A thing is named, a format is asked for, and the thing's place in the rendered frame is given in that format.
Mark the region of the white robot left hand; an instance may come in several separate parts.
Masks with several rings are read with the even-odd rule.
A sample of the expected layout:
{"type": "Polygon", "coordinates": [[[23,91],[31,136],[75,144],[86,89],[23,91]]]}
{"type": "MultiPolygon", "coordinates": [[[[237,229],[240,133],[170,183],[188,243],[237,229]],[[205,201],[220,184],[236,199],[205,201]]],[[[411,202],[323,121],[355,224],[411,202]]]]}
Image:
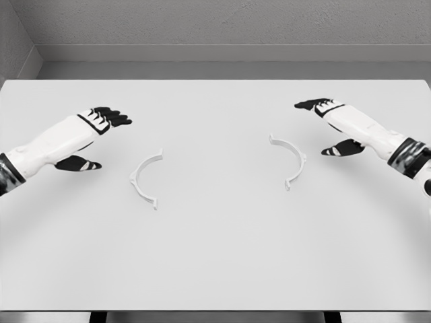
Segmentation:
{"type": "Polygon", "coordinates": [[[58,170],[69,172],[98,170],[101,164],[75,153],[91,145],[108,130],[131,123],[126,114],[109,107],[90,108],[69,116],[42,135],[47,144],[46,162],[58,170]]]}

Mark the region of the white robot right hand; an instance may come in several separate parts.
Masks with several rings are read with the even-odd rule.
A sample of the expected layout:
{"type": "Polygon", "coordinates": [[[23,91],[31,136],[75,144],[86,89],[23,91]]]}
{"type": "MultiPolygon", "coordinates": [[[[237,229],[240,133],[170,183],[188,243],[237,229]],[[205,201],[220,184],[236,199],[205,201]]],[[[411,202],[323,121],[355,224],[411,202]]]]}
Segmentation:
{"type": "Polygon", "coordinates": [[[362,153],[369,144],[377,121],[349,104],[329,98],[306,100],[294,104],[297,109],[314,112],[348,139],[322,150],[322,155],[345,157],[362,153]]]}

